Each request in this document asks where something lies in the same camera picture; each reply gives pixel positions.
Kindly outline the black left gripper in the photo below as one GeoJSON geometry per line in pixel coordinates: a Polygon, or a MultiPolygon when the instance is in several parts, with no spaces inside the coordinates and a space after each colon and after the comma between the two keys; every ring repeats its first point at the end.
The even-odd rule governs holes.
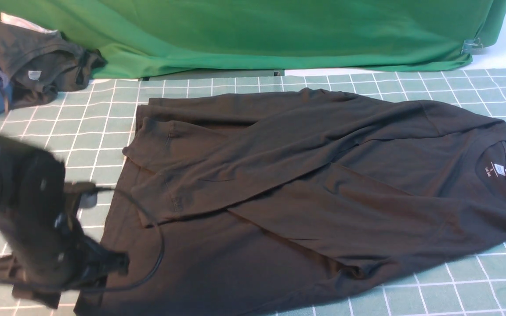
{"type": "Polygon", "coordinates": [[[0,209],[0,233],[11,249],[0,257],[0,284],[11,285],[14,298],[56,309],[81,275],[84,285],[104,286],[110,274],[128,274],[128,254],[88,239],[78,221],[79,208],[97,203],[96,184],[68,182],[55,194],[28,196],[0,209]]]}

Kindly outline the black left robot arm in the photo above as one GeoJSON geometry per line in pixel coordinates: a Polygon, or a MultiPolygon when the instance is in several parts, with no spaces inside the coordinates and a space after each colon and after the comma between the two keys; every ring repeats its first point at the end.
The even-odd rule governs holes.
{"type": "Polygon", "coordinates": [[[129,257],[86,235],[81,208],[105,189],[66,182],[65,164],[50,152],[0,135],[0,284],[12,298],[58,308],[62,292],[101,292],[109,274],[126,275],[129,257]]]}

